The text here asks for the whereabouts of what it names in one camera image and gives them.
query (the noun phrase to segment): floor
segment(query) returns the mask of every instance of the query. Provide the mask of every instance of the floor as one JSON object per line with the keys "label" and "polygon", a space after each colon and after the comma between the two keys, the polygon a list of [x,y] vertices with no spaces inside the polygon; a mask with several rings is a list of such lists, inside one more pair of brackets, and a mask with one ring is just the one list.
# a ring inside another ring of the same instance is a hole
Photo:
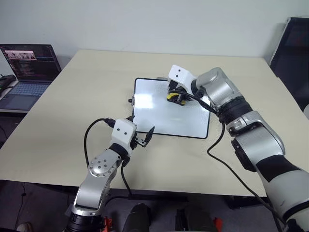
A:
{"label": "floor", "polygon": [[[22,118],[17,117],[0,117],[0,126],[9,136],[21,120]],[[0,142],[5,142],[5,140],[4,133],[0,131]],[[65,213],[70,212],[68,207],[74,201],[74,193],[70,195],[60,190],[50,190],[31,183],[3,180],[0,180],[0,228],[14,228],[21,204],[22,185],[26,188],[26,196],[19,223],[31,222],[35,232],[61,232],[67,224],[68,216]],[[153,191],[133,191],[133,193],[162,194]],[[124,189],[111,189],[110,194],[111,196],[126,196],[127,192]],[[188,197],[189,202],[115,199],[107,205],[104,214],[113,219],[114,231],[121,232],[132,207],[138,203],[145,203],[152,211],[153,221],[150,231],[164,232],[174,230],[177,209],[187,204],[194,204],[207,210],[212,217],[221,218],[223,220],[222,232],[277,231],[271,213],[262,206],[231,210],[221,196],[174,194]]]}

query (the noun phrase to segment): laptop touchpad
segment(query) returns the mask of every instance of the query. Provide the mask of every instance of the laptop touchpad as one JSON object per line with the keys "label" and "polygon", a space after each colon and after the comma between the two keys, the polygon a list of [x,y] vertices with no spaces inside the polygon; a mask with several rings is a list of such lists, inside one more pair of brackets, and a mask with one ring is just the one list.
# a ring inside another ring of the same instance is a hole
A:
{"label": "laptop touchpad", "polygon": [[10,102],[6,104],[4,109],[14,109],[14,110],[29,110],[34,103],[36,102],[38,97],[36,96],[14,96]]}

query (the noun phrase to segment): black cable connector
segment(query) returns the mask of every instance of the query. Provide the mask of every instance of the black cable connector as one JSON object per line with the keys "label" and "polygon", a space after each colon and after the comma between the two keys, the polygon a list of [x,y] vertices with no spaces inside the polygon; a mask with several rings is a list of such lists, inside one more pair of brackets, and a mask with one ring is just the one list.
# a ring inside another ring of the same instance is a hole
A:
{"label": "black cable connector", "polygon": [[106,118],[104,122],[106,122],[106,124],[109,125],[111,128],[114,128],[116,121],[112,118]]}
{"label": "black cable connector", "polygon": [[85,133],[85,136],[84,136],[84,153],[85,153],[85,159],[86,159],[86,164],[87,164],[87,168],[89,166],[89,159],[88,159],[88,153],[87,153],[87,137],[88,137],[88,133],[90,131],[90,129],[97,123],[97,122],[100,122],[100,121],[106,121],[107,119],[109,118],[99,118],[97,120],[95,120],[93,123],[91,123],[89,125],[89,127],[87,128],[86,130],[86,133]]}
{"label": "black cable connector", "polygon": [[204,109],[217,114],[217,111],[215,109],[213,109],[210,105],[208,105],[206,102],[204,102],[202,99],[197,98],[196,96],[193,96],[192,94],[189,94],[187,92],[184,91],[180,91],[180,90],[171,90],[169,91],[169,93],[178,93],[178,94],[182,94],[184,96],[187,96],[189,98],[192,98],[193,100],[196,100]]}

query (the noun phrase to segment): table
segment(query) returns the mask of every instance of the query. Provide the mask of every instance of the table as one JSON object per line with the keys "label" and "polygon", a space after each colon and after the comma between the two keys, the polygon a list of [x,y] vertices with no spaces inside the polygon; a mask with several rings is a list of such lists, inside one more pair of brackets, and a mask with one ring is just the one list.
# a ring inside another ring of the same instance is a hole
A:
{"label": "table", "polygon": [[[89,124],[100,117],[131,115],[128,99],[135,78],[167,77],[172,64],[195,75],[221,67],[282,138],[287,159],[309,171],[308,120],[264,59],[80,50],[0,150],[0,179],[79,186],[87,172],[83,137]],[[135,149],[126,166],[129,185],[132,189],[250,196],[227,168],[206,154],[220,131],[216,116],[211,115],[206,140],[154,135],[146,148]],[[111,133],[105,123],[92,128],[89,159],[109,147]],[[243,169],[230,141],[226,133],[213,154],[265,196],[258,175]],[[120,171],[111,188],[125,188]]]}

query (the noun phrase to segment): black object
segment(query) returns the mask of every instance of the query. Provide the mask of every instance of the black object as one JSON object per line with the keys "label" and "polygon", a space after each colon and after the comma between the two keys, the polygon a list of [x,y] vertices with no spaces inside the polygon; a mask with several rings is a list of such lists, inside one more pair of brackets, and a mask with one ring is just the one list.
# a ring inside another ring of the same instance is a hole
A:
{"label": "black object", "polygon": [[89,127],[87,128],[86,132],[85,132],[85,136],[84,136],[84,153],[85,153],[85,159],[86,159],[86,164],[87,164],[87,169],[89,166],[89,159],[88,159],[88,153],[87,153],[87,137],[88,137],[88,133],[90,131],[90,129],[97,123],[100,121],[105,121],[106,118],[99,118],[97,120],[95,120],[93,123],[91,123],[89,125]]}
{"label": "black object", "polygon": [[50,44],[0,44],[19,81],[52,82],[61,67]]}
{"label": "black object", "polygon": [[214,155],[212,155],[210,153],[210,151],[215,147],[217,146],[217,144],[222,140],[223,136],[224,136],[224,133],[225,133],[225,124],[224,122],[221,122],[221,125],[222,125],[222,131],[221,131],[221,134],[219,136],[219,138],[217,139],[216,142],[214,142],[214,144],[212,144],[208,149],[207,149],[207,154],[214,158],[215,160],[219,161],[220,163],[222,163],[225,167],[227,167],[232,173],[233,175],[239,180],[239,182],[250,192],[252,193],[256,199],[263,205],[265,206],[271,213],[273,213],[273,215],[278,218],[283,224],[285,224],[285,221],[282,220],[282,218],[280,217],[280,215],[273,209],[273,207],[271,207],[270,205],[268,205],[265,201],[263,201],[263,199],[257,195],[256,192],[254,192],[251,188],[249,188],[245,182],[243,182],[243,180],[239,177],[239,175],[237,175],[237,173],[227,164],[225,163],[223,160],[219,159],[218,157],[215,157]]}
{"label": "black object", "polygon": [[243,168],[251,172],[256,172],[256,169],[254,168],[253,164],[249,160],[245,151],[239,145],[238,141],[236,139],[233,139],[231,144],[233,148],[235,149],[235,154],[237,158],[239,159],[240,163],[242,164]]}
{"label": "black object", "polygon": [[[263,201],[269,203],[267,197],[261,197]],[[224,201],[230,209],[241,209],[244,207],[251,207],[255,205],[260,205],[261,203],[256,197],[244,197],[244,196],[224,196]]]}
{"label": "black object", "polygon": [[300,170],[291,164],[283,155],[274,155],[263,159],[256,164],[256,167],[268,182],[283,173]]}
{"label": "black object", "polygon": [[208,105],[206,102],[202,101],[200,98],[197,98],[196,96],[193,96],[187,92],[184,92],[184,91],[180,91],[180,90],[172,90],[172,91],[169,91],[169,93],[179,93],[179,94],[182,94],[182,95],[185,95],[189,98],[192,98],[193,100],[196,100],[204,109],[214,113],[214,114],[217,114],[217,111],[215,109],[213,109],[210,105]]}
{"label": "black object", "polygon": [[128,152],[119,144],[112,144],[109,149],[116,152],[122,160],[125,160],[128,156]]}
{"label": "black object", "polygon": [[13,81],[16,81],[16,77],[14,75],[7,75],[0,78],[0,94],[10,88],[9,86]]}
{"label": "black object", "polygon": [[309,18],[290,18],[270,68],[303,111],[309,104]]}
{"label": "black object", "polygon": [[147,146],[147,144],[150,142],[151,138],[153,137],[153,134],[154,134],[154,130],[155,130],[155,127],[152,127],[148,133],[146,134],[146,137],[145,137],[145,146]]}
{"label": "black object", "polygon": [[176,81],[170,81],[169,82],[169,90],[174,90],[174,89],[176,89],[176,87],[177,87],[177,85],[178,85],[178,83],[176,82]]}
{"label": "black object", "polygon": [[189,202],[185,196],[170,195],[170,194],[129,194],[128,196],[113,196],[110,197],[105,206],[114,199],[128,199],[138,201],[171,201],[171,202]]}
{"label": "black object", "polygon": [[208,231],[218,232],[210,215],[203,209],[189,205],[184,209],[177,210],[176,231]]}
{"label": "black object", "polygon": [[288,211],[286,211],[283,215],[283,219],[287,220],[293,214],[295,214],[295,213],[297,213],[297,212],[299,212],[303,209],[307,209],[307,208],[309,208],[309,201],[298,204],[298,205],[292,207],[291,209],[289,209]]}
{"label": "black object", "polygon": [[109,127],[114,128],[116,121],[112,118],[106,118],[104,120],[104,122],[106,122],[107,125],[109,125]]}
{"label": "black object", "polygon": [[100,232],[104,228],[101,216],[87,217],[71,213],[65,232]]}
{"label": "black object", "polygon": [[19,210],[18,210],[18,214],[17,214],[17,217],[16,217],[16,222],[15,222],[14,230],[17,229],[18,221],[19,221],[19,216],[20,216],[20,211],[21,211],[21,209],[22,209],[22,207],[23,207],[24,197],[26,196],[26,188],[25,188],[25,185],[23,184],[22,187],[23,187],[23,189],[24,189],[24,192],[21,194],[21,204],[20,204],[20,207],[19,207]]}
{"label": "black object", "polygon": [[131,121],[131,122],[133,122],[134,117],[135,117],[134,115],[131,115],[131,116],[127,117],[126,119],[129,120],[129,121]]}
{"label": "black object", "polygon": [[126,186],[126,189],[127,189],[127,191],[129,192],[129,196],[132,196],[131,188],[130,188],[129,184],[128,184],[127,181],[126,181],[125,174],[124,174],[124,167],[125,167],[126,165],[127,165],[127,163],[125,163],[125,161],[123,161],[122,164],[121,164],[120,174],[121,174],[122,181],[124,182],[124,184],[125,184],[125,186]]}
{"label": "black object", "polygon": [[145,204],[137,204],[126,218],[122,232],[149,232],[151,210]]}
{"label": "black object", "polygon": [[195,96],[196,92],[198,91],[196,79],[191,82],[191,91],[192,91],[194,96]]}
{"label": "black object", "polygon": [[[0,50],[19,80],[15,87],[33,84],[43,85],[45,89],[61,72],[49,44],[0,44]],[[40,95],[10,91],[1,99],[0,108],[27,113],[39,98]]]}
{"label": "black object", "polygon": [[220,122],[224,122],[227,125],[250,111],[252,111],[252,108],[249,103],[247,103],[243,96],[239,96],[221,106],[217,116]]}
{"label": "black object", "polygon": [[288,220],[287,224],[289,226],[287,232],[304,232],[304,230],[297,225],[295,219]]}

